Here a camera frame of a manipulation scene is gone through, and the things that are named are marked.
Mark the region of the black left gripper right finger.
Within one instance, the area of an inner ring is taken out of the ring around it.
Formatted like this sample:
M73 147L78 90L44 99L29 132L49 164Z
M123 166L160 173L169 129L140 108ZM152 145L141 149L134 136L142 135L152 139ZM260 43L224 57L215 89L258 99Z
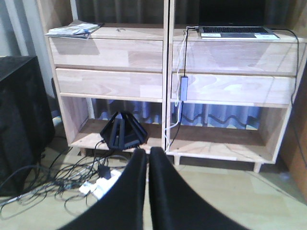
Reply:
M149 199L155 230L244 230L202 199L179 175L161 147L149 155Z

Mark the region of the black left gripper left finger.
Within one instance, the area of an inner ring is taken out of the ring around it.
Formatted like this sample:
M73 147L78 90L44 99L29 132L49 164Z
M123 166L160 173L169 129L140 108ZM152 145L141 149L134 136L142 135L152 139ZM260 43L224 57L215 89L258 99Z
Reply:
M62 230L142 230L147 157L136 149L112 188Z

